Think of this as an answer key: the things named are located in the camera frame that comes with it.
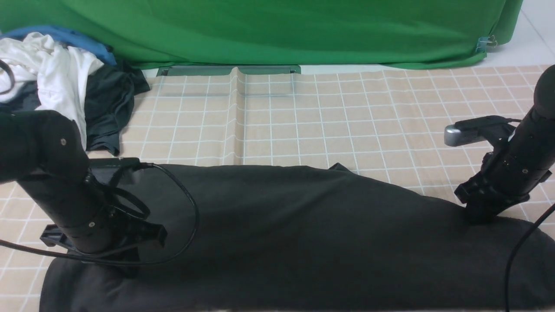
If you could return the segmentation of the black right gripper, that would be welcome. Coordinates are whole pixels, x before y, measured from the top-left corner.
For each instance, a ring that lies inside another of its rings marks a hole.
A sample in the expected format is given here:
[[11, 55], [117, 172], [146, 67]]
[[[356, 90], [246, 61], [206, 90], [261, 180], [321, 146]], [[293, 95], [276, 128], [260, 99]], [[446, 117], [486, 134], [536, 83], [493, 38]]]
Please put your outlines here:
[[466, 204], [464, 217], [471, 224], [489, 223], [506, 209], [526, 202], [531, 191], [551, 176], [551, 166], [548, 154], [486, 154], [480, 171], [454, 192]]

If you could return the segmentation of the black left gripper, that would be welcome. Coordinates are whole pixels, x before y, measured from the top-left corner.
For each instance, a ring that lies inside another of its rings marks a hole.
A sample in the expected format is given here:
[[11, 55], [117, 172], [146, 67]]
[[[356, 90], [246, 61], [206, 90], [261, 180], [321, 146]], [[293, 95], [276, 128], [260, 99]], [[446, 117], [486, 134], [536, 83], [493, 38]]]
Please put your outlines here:
[[168, 232], [146, 221], [112, 195], [79, 187], [42, 190], [40, 208], [53, 221], [40, 236], [48, 247], [60, 246], [84, 263], [99, 264], [125, 278], [135, 278], [140, 267], [139, 247], [164, 247]]

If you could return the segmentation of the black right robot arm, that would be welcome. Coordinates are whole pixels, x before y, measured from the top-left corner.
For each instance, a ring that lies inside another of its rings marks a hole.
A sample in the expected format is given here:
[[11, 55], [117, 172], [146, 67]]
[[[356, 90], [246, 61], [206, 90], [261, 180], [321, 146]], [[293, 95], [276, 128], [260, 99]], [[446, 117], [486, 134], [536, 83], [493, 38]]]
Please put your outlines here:
[[531, 191], [550, 176], [555, 161], [555, 68], [539, 77], [533, 106], [513, 126], [515, 119], [499, 115], [466, 119], [447, 126], [444, 143], [457, 147], [489, 142], [480, 171], [460, 184], [456, 197], [466, 204], [464, 215], [483, 224], [517, 204], [529, 200]]

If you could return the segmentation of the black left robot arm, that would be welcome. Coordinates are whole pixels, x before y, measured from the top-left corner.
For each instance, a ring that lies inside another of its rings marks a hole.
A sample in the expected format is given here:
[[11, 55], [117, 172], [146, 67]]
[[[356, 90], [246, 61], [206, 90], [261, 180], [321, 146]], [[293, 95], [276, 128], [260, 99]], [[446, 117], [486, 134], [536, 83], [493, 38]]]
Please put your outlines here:
[[76, 122], [53, 110], [1, 112], [1, 182], [16, 182], [52, 220], [40, 236], [48, 253], [13, 243], [15, 250], [119, 268], [135, 277], [141, 247], [163, 248], [168, 232], [147, 221], [150, 209], [119, 189], [125, 176], [146, 168], [138, 158], [91, 160]]

